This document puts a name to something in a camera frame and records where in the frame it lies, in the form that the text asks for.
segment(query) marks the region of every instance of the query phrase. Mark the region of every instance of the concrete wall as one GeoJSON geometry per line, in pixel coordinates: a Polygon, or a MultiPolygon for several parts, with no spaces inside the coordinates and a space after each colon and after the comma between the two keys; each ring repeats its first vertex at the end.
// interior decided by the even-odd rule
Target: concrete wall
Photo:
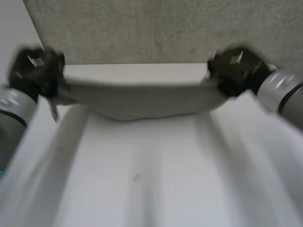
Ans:
{"type": "Polygon", "coordinates": [[[24,0],[41,41],[68,64],[203,63],[248,42],[302,70],[301,0],[24,0]]]}

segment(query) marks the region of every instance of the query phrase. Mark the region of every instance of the fabric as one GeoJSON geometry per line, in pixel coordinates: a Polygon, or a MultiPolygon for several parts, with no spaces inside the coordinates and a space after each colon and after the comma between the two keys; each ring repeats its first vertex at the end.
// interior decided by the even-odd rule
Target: fabric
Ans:
{"type": "Polygon", "coordinates": [[[95,85],[68,82],[59,89],[59,105],[80,103],[103,116],[129,121],[180,114],[196,114],[217,108],[226,100],[215,85],[95,85]]]}

